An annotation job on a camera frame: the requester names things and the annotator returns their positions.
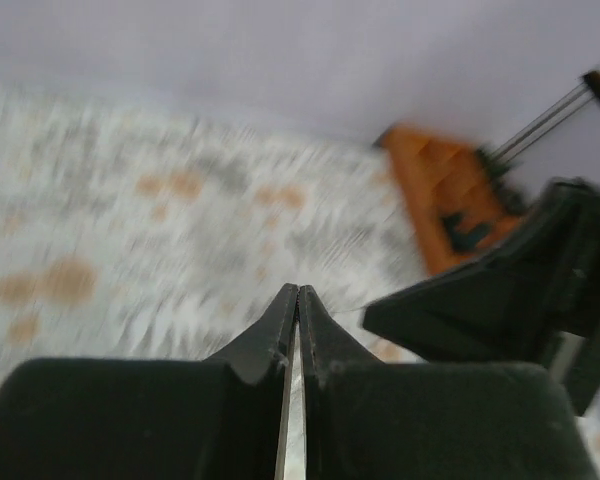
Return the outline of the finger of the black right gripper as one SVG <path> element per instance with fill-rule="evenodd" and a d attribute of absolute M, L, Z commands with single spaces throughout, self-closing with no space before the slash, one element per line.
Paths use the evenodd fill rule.
<path fill-rule="evenodd" d="M 526 358 L 584 193 L 582 184 L 550 183 L 498 246 L 373 301 L 363 329 L 429 362 Z"/>

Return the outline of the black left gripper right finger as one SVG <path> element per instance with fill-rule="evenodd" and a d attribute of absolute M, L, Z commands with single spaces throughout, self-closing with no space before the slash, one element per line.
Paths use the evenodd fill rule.
<path fill-rule="evenodd" d="M 569 401 L 540 367 L 385 363 L 297 299 L 310 479 L 593 479 Z"/>

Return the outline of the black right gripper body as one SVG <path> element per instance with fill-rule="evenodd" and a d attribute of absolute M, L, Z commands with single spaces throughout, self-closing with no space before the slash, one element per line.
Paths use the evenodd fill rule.
<path fill-rule="evenodd" d="M 547 291 L 540 364 L 584 415 L 600 389 L 600 186 L 553 179 L 543 198 L 567 209 L 550 250 L 557 255 Z"/>

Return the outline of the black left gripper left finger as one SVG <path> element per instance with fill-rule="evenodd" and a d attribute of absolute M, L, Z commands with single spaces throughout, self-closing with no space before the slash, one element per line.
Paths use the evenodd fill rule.
<path fill-rule="evenodd" d="M 38 358 L 0 387 L 0 479 L 279 479 L 295 285 L 201 361 Z"/>

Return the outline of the orange wooden divided tray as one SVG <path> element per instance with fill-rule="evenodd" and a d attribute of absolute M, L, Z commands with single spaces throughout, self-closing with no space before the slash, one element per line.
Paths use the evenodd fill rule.
<path fill-rule="evenodd" d="M 389 127 L 377 144 L 389 156 L 391 174 L 429 274 L 447 271 L 495 246 L 521 222 L 497 199 L 476 147 L 453 137 L 405 124 Z M 488 227 L 486 237 L 464 252 L 455 248 L 443 220 L 458 214 L 460 234 Z"/>

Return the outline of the floral patterned tablecloth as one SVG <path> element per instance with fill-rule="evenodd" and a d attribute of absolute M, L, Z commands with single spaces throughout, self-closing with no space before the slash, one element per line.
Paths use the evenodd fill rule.
<path fill-rule="evenodd" d="M 38 358 L 201 361 L 312 287 L 385 363 L 520 363 L 564 391 L 600 479 L 600 411 L 540 364 L 429 362 L 363 329 L 428 273 L 388 153 L 0 88 L 0 387 Z M 297 314 L 284 474 L 305 478 Z"/>

